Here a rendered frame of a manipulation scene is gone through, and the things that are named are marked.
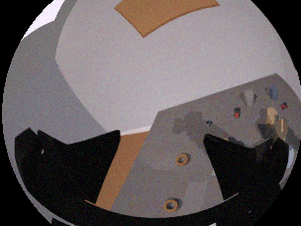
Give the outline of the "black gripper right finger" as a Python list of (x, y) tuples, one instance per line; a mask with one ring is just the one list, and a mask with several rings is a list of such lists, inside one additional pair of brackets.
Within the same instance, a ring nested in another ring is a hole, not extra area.
[(272, 146), (273, 138), (250, 149), (239, 144), (235, 145), (223, 138), (205, 134), (203, 144), (218, 178), (223, 200), (227, 200), (238, 193), (238, 188), (260, 161), (261, 154), (268, 152)]

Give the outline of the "red toy truck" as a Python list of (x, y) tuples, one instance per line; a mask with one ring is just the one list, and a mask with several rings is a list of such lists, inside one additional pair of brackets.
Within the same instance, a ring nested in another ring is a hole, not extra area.
[(234, 117), (241, 117), (241, 109), (239, 109), (239, 106), (235, 106), (235, 116)]
[(285, 104), (282, 104), (281, 106), (282, 106), (282, 109), (288, 108), (288, 102), (285, 102)]

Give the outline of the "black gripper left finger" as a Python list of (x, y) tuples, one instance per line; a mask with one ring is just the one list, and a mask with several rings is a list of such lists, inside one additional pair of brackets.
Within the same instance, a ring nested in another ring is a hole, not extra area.
[(120, 130), (112, 130), (92, 140), (64, 144), (39, 129), (44, 153), (63, 165), (72, 183), (86, 196), (86, 200), (96, 204), (100, 189), (120, 144)]

